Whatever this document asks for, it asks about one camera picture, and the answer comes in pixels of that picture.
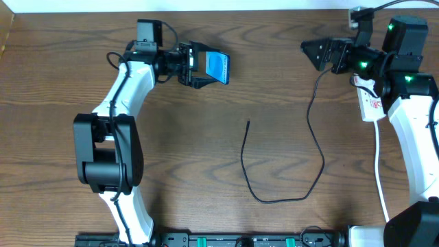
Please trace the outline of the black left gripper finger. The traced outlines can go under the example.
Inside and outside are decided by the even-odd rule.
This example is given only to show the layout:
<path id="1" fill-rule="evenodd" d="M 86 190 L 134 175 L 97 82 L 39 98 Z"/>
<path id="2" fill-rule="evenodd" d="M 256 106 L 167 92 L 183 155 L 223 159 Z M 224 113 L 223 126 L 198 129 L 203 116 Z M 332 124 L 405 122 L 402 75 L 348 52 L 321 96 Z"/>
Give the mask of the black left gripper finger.
<path id="1" fill-rule="evenodd" d="M 194 89 L 200 89 L 208 84 L 218 82 L 215 78 L 207 78 L 207 77 L 192 77 L 191 78 L 191 87 Z"/>
<path id="2" fill-rule="evenodd" d="M 199 42 L 195 42 L 190 40 L 189 41 L 190 44 L 190 48 L 189 48 L 189 52 L 191 54 L 198 54 L 200 52 L 220 52 L 219 49 L 213 48 L 213 47 L 209 47 L 208 45 L 205 45 L 203 43 L 199 43 Z"/>

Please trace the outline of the blue Galaxy smartphone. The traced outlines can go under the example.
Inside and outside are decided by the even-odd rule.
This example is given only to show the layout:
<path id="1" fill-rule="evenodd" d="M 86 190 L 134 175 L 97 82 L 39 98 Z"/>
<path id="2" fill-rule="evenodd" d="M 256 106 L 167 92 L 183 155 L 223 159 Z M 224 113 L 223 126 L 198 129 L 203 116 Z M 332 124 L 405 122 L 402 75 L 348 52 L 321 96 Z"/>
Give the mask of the blue Galaxy smartphone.
<path id="1" fill-rule="evenodd" d="M 230 56 L 220 51 L 207 51 L 205 73 L 222 84 L 229 84 Z"/>

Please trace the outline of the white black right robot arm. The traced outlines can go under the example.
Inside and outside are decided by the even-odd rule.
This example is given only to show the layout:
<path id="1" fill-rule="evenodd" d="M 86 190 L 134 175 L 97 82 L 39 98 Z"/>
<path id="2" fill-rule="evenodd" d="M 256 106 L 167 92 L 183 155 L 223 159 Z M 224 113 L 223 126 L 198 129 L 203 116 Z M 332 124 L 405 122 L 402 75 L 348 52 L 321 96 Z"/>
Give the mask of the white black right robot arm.
<path id="1" fill-rule="evenodd" d="M 425 19 L 395 16 L 381 50 L 370 47 L 373 16 L 355 17 L 354 38 L 323 38 L 300 48 L 321 71 L 353 72 L 374 81 L 403 153 L 409 181 L 410 205 L 384 226 L 351 226 L 346 246 L 438 245 L 438 87 L 433 75 L 419 70 L 428 35 Z"/>

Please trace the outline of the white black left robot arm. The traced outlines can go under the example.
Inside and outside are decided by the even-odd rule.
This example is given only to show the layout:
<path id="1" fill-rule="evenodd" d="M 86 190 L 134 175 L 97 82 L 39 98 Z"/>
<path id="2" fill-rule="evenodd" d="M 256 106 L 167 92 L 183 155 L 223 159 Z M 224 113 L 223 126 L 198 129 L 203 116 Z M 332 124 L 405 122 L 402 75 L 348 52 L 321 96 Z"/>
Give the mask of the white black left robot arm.
<path id="1" fill-rule="evenodd" d="M 161 83 L 161 76 L 176 76 L 193 89 L 229 83 L 228 54 L 193 41 L 171 50 L 159 47 L 154 41 L 129 42 L 118 56 L 118 76 L 107 96 L 73 121 L 78 178 L 109 207 L 119 228 L 117 245 L 160 244 L 139 187 L 144 158 L 136 120 L 147 94 Z"/>

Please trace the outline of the white power strip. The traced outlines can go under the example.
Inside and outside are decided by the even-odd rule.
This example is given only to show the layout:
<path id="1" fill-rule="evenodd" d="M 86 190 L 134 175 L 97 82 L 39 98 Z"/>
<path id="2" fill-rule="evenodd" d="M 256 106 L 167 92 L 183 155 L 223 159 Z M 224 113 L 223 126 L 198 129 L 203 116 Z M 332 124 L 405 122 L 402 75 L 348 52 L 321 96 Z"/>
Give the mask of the white power strip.
<path id="1" fill-rule="evenodd" d="M 385 117 L 381 99 L 374 92 L 374 80 L 361 79 L 357 74 L 350 78 L 357 90 L 361 118 L 365 122 L 374 122 Z"/>

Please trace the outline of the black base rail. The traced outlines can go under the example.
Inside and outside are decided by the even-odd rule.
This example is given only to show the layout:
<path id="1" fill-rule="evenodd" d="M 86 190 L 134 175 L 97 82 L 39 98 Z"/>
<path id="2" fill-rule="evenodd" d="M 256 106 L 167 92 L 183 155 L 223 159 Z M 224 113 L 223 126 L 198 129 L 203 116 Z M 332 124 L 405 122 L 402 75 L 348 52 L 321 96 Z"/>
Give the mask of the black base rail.
<path id="1" fill-rule="evenodd" d="M 347 240 L 342 233 L 310 230 L 283 235 L 207 235 L 188 233 L 155 233 L 147 247 L 343 247 Z"/>

